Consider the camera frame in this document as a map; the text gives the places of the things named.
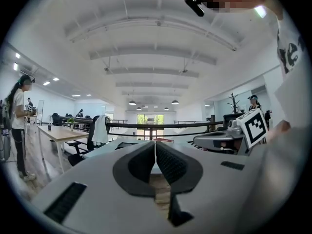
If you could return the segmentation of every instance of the bag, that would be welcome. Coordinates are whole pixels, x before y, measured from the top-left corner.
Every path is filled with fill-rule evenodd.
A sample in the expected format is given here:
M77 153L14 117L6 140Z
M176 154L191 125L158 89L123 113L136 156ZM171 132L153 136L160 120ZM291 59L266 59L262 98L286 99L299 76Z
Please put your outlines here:
M12 129L12 120L10 118L9 109L10 103L7 101L7 98L5 98L2 108L3 129L7 129L10 131Z

